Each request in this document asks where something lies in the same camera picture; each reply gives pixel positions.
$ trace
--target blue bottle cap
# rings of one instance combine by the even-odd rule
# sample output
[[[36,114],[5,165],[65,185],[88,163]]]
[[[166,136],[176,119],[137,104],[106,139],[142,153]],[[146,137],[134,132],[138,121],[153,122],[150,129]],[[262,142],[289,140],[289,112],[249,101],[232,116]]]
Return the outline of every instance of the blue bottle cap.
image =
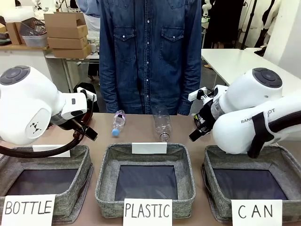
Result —
[[[120,131],[119,131],[118,129],[113,129],[113,130],[112,130],[112,135],[113,135],[113,136],[116,136],[116,137],[117,137],[117,136],[119,136],[119,133],[120,133]]]

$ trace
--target white robotic arm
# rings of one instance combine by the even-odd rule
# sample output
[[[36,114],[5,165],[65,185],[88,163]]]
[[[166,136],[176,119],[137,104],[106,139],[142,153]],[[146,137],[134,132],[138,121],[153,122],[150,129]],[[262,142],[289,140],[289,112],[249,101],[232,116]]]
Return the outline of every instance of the white robotic arm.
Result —
[[[301,131],[301,92],[222,115],[213,126],[216,144],[231,154],[248,153],[256,158],[260,150]]]
[[[208,11],[212,8],[210,0],[205,0],[205,4],[202,6],[203,9],[203,16],[202,16],[202,23],[206,23],[208,21]]]
[[[240,76],[229,87],[217,85],[207,95],[200,92],[203,108],[195,116],[198,128],[190,135],[192,141],[210,132],[221,115],[281,98],[282,81],[271,70],[255,68]]]
[[[273,71],[255,68],[229,87],[216,86],[214,97],[202,95],[204,106],[195,117],[192,141],[213,128],[216,144],[231,154],[258,157],[265,145],[300,140],[301,92],[282,97],[282,81]]]
[[[76,117],[87,113],[87,94],[61,93],[43,74],[32,67],[16,66],[0,76],[0,138],[27,145],[38,139],[50,122],[74,129],[91,139],[97,134]]]

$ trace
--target plastic sign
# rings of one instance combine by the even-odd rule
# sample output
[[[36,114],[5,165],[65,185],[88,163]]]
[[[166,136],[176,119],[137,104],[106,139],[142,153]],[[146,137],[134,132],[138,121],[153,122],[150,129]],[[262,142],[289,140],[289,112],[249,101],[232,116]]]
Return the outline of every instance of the plastic sign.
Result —
[[[50,151],[59,147],[63,147],[64,145],[33,145],[32,149],[33,152],[44,152],[44,151]],[[64,158],[70,158],[70,150],[61,154],[57,154],[54,156],[49,156],[49,158],[51,157],[64,157]]]
[[[123,226],[172,226],[172,205],[171,199],[125,199]]]
[[[282,200],[231,200],[233,226],[282,226]]]
[[[166,142],[132,143],[132,154],[166,154]]]
[[[51,226],[55,194],[5,197],[1,226]]]

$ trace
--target gray circular button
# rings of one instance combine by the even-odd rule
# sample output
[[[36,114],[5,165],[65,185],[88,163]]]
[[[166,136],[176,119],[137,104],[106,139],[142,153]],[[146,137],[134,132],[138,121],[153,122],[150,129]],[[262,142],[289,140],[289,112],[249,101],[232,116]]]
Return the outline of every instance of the gray circular button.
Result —
[[[266,87],[279,88],[282,86],[280,76],[272,70],[267,68],[254,68],[252,73],[254,78]]]
[[[5,71],[0,77],[0,84],[4,86],[13,85],[24,78],[30,73],[28,66],[16,66]]]
[[[28,68],[29,68],[29,66],[25,66],[25,65],[18,65],[18,66],[16,66],[16,68],[28,69]]]
[[[8,79],[12,79],[21,73],[21,69],[20,68],[11,68],[6,73],[7,73],[6,77]]]
[[[12,83],[12,81],[13,81],[12,79],[8,79],[8,78],[5,78],[5,77],[1,78],[1,80],[0,80],[0,82],[3,85],[10,84],[10,83]]]
[[[265,78],[266,80],[269,80],[269,81],[276,80],[275,75],[273,73],[271,73],[270,71],[263,71],[262,76],[263,76],[263,78]]]

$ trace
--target clear plastic bottle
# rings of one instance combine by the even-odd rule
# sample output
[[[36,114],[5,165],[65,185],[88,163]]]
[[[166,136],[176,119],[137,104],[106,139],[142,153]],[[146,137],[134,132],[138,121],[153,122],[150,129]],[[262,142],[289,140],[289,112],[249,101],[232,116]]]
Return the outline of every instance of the clear plastic bottle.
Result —
[[[171,123],[169,113],[164,105],[156,105],[152,109],[155,121],[155,131],[162,142],[167,142],[171,136]]]
[[[123,110],[116,111],[113,121],[113,129],[112,129],[112,135],[113,136],[119,136],[120,132],[123,129],[123,126],[126,122],[126,114]]]

